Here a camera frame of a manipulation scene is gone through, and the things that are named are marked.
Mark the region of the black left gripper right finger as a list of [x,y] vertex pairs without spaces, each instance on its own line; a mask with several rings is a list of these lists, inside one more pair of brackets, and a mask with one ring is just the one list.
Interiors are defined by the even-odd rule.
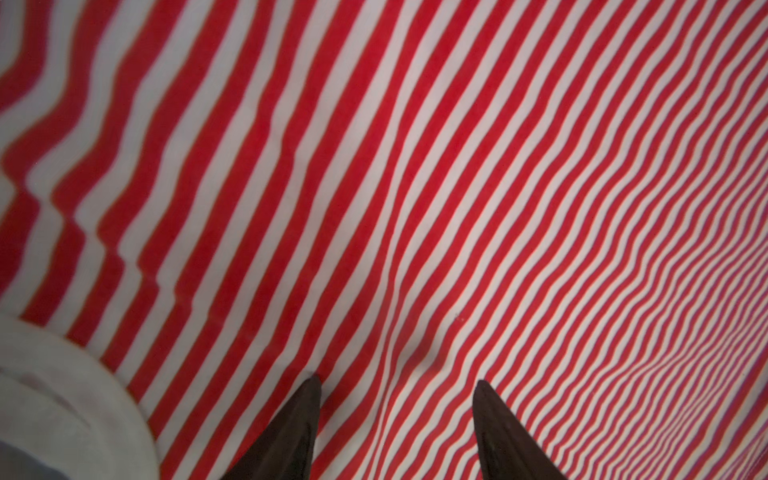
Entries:
[[474,388],[472,416],[483,479],[566,478],[485,380]]

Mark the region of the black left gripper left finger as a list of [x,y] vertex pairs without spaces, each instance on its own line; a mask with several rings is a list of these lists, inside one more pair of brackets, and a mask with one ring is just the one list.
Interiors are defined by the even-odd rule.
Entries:
[[320,406],[321,380],[313,375],[222,479],[309,479]]

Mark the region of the red white striped tank top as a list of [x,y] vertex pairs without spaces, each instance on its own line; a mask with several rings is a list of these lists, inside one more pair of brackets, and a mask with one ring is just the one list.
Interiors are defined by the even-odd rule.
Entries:
[[221,476],[767,475],[763,1],[5,1],[1,309]]

